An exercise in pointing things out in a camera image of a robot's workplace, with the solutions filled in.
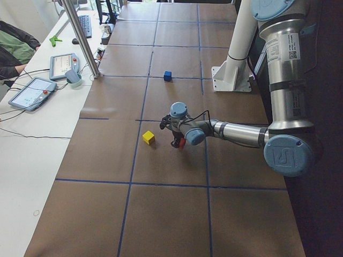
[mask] keyboard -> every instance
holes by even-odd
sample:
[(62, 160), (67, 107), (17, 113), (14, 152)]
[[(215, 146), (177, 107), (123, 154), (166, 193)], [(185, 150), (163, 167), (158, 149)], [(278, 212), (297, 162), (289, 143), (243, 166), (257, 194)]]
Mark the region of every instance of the keyboard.
[(89, 15), (80, 15), (79, 21), (86, 38), (92, 37), (91, 17)]

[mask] tablet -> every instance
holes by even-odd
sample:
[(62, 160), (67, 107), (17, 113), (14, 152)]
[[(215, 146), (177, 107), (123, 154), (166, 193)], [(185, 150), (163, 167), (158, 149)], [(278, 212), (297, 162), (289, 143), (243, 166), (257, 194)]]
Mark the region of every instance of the tablet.
[(10, 101), (9, 104), (23, 110), (33, 111), (54, 92), (57, 83), (48, 79), (33, 78)]
[(65, 73), (69, 70), (79, 71), (79, 59), (76, 54), (64, 54), (51, 56), (50, 58), (50, 80), (65, 79)]

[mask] green clothing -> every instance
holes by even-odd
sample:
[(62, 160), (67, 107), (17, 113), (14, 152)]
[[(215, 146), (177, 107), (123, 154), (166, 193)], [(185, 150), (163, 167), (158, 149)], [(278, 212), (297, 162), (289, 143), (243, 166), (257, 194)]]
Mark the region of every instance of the green clothing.
[(22, 64), (27, 64), (35, 53), (34, 49), (27, 43), (20, 41), (4, 31), (0, 31), (0, 47), (6, 49)]

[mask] green object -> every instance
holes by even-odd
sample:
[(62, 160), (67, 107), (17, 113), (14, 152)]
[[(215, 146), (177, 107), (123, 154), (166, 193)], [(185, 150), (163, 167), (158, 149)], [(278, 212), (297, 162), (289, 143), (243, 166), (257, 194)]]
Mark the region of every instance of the green object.
[(17, 39), (16, 37), (0, 31), (0, 46), (6, 49), (22, 64), (27, 64), (35, 53), (27, 43)]
[(62, 42), (62, 40), (61, 40), (61, 39), (58, 39), (57, 36), (53, 36), (53, 37), (52, 37), (51, 39), (49, 39), (49, 40), (50, 40), (51, 45), (52, 45), (53, 47), (56, 46), (56, 41)]

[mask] computer mouse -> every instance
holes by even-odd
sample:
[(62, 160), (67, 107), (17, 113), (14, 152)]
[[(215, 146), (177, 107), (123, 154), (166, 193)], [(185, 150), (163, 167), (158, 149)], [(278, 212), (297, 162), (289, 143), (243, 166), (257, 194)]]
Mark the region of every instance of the computer mouse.
[(72, 41), (71, 41), (72, 44), (79, 44), (79, 41), (77, 40), (77, 38), (75, 37)]

